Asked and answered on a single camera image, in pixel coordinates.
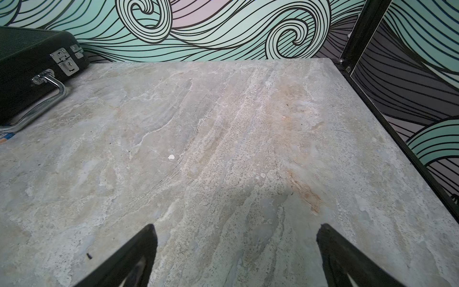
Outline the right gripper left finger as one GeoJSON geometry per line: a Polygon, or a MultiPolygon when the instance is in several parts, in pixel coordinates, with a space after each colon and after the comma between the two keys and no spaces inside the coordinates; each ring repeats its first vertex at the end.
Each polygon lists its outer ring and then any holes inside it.
{"type": "Polygon", "coordinates": [[[146,287],[153,269],[158,237],[146,225],[118,251],[90,273],[78,287],[146,287]]]}

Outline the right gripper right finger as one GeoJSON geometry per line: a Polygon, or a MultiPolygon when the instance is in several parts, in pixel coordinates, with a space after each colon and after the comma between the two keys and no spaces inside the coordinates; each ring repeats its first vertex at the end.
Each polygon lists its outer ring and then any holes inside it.
{"type": "Polygon", "coordinates": [[[402,287],[329,224],[322,224],[316,236],[328,286],[402,287]]]}

